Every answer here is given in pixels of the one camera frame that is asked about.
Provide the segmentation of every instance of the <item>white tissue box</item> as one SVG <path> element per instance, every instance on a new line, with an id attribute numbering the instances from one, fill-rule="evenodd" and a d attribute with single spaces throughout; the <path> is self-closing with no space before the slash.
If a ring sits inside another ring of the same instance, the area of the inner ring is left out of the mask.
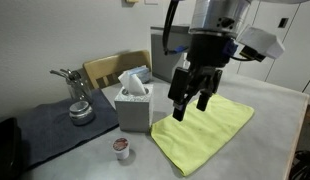
<path id="1" fill-rule="evenodd" d="M 128 94 L 124 87 L 115 97 L 119 127 L 122 131 L 149 132 L 153 119 L 153 85 L 144 84 L 146 95 Z"/>

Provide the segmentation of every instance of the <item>table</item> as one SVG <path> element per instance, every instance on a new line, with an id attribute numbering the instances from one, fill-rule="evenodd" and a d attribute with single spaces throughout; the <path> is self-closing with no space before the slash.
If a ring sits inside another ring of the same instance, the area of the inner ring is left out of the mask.
<path id="1" fill-rule="evenodd" d="M 169 84 L 155 79 L 154 121 L 171 114 Z M 103 89 L 113 99 L 121 85 Z M 126 133 L 119 128 L 25 173 L 22 179 L 286 179 L 299 138 L 309 96 L 290 89 L 224 74 L 218 93 L 255 109 L 253 118 L 215 156 L 183 177 L 149 134 Z M 130 157 L 118 161 L 112 142 L 130 140 Z"/>

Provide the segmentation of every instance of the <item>white wall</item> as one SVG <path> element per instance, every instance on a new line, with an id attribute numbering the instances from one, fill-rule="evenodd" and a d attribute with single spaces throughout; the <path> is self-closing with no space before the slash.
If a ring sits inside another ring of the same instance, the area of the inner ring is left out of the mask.
<path id="1" fill-rule="evenodd" d="M 185 11 L 186 2 L 180 4 Z M 0 0 L 0 116 L 68 97 L 51 69 L 75 70 L 87 60 L 150 50 L 150 26 L 164 23 L 167 6 L 163 0 L 134 6 L 123 0 Z"/>

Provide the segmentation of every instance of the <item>tissue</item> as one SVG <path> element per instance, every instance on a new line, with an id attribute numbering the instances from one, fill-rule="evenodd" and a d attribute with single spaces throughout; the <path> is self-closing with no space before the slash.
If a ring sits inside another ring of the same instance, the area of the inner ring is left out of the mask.
<path id="1" fill-rule="evenodd" d="M 130 75 L 127 71 L 124 71 L 118 79 L 130 94 L 134 96 L 142 96 L 146 94 L 143 83 L 136 74 Z"/>

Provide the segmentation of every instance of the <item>dark gray mat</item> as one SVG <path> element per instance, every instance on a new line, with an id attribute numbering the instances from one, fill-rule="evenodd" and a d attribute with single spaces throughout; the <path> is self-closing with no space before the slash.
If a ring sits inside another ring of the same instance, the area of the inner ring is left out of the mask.
<path id="1" fill-rule="evenodd" d="M 117 113 L 100 90 L 94 90 L 95 119 L 84 126 L 74 126 L 66 99 L 53 104 L 39 105 L 18 117 L 22 131 L 25 169 L 33 168 L 62 153 L 118 127 Z"/>

